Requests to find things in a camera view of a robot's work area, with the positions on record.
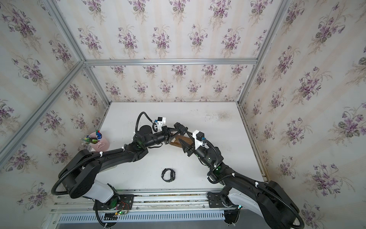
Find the brown wooden watch stand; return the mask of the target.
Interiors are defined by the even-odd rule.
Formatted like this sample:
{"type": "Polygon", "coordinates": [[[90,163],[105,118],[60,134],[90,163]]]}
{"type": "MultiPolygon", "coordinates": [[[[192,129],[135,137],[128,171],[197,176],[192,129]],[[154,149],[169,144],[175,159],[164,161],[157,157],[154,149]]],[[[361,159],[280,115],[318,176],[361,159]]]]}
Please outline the brown wooden watch stand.
{"type": "Polygon", "coordinates": [[[178,148],[182,148],[181,142],[183,142],[184,145],[187,147],[194,143],[194,141],[191,138],[178,135],[175,138],[173,138],[169,144],[178,148]]]}

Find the black round bracelet watch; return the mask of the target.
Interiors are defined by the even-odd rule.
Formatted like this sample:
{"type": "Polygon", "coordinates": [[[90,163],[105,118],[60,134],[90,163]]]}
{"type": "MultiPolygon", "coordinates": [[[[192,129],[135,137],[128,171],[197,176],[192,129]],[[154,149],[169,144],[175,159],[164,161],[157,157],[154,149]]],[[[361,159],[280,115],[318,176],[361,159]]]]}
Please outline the black round bracelet watch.
{"type": "Polygon", "coordinates": [[[161,173],[161,179],[167,183],[173,182],[176,179],[176,172],[173,169],[166,168],[161,173]]]}

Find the black square digital watch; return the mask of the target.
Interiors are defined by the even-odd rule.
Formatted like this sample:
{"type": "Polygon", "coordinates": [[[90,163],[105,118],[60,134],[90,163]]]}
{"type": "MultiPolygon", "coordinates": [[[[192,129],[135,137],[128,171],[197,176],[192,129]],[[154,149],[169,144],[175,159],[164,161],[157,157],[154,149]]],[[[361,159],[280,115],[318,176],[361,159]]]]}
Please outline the black square digital watch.
{"type": "Polygon", "coordinates": [[[174,128],[177,130],[177,133],[181,136],[185,135],[188,131],[188,128],[180,123],[175,123],[174,128]]]}

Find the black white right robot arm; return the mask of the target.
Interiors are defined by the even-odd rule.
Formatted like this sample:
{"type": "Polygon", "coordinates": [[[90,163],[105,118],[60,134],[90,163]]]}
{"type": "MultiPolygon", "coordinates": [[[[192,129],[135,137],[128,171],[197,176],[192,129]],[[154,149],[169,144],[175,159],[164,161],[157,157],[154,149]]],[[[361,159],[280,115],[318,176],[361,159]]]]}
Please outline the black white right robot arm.
{"type": "Polygon", "coordinates": [[[299,208],[278,183],[257,181],[234,171],[223,162],[219,148],[207,140],[198,147],[183,140],[180,144],[188,156],[196,155],[209,168],[207,179],[211,184],[224,186],[220,199],[226,207],[245,207],[263,217],[272,229],[305,227],[299,208]]]}

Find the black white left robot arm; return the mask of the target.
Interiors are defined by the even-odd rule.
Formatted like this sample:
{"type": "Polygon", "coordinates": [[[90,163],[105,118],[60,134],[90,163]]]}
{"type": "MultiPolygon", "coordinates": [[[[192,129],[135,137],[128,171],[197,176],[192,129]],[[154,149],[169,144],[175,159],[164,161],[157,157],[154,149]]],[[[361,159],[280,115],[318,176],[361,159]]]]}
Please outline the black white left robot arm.
{"type": "Polygon", "coordinates": [[[132,142],[115,150],[80,151],[60,172],[59,180],[52,187],[53,195],[68,194],[71,198],[91,198],[105,204],[116,201],[117,191],[110,184],[96,180],[97,174],[114,166],[141,160],[150,148],[169,144],[178,135],[178,129],[163,126],[154,133],[148,125],[137,130],[132,142]]]}

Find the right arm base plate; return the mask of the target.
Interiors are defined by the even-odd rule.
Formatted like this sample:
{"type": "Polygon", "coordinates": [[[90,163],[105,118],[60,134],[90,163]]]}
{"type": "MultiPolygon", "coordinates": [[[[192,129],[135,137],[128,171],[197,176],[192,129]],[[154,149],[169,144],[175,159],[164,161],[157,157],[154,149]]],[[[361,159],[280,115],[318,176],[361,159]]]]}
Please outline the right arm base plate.
{"type": "Polygon", "coordinates": [[[206,194],[209,208],[229,208],[232,207],[232,202],[225,193],[222,192],[208,192],[206,194]]]}

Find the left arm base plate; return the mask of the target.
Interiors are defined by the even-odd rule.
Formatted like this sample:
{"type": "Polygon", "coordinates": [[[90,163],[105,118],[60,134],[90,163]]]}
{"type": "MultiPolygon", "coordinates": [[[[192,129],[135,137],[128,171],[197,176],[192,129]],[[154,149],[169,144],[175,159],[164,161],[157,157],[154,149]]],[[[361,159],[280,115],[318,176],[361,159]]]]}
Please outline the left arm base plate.
{"type": "Polygon", "coordinates": [[[93,210],[131,210],[133,205],[134,195],[113,195],[106,203],[101,203],[96,200],[93,210]]]}

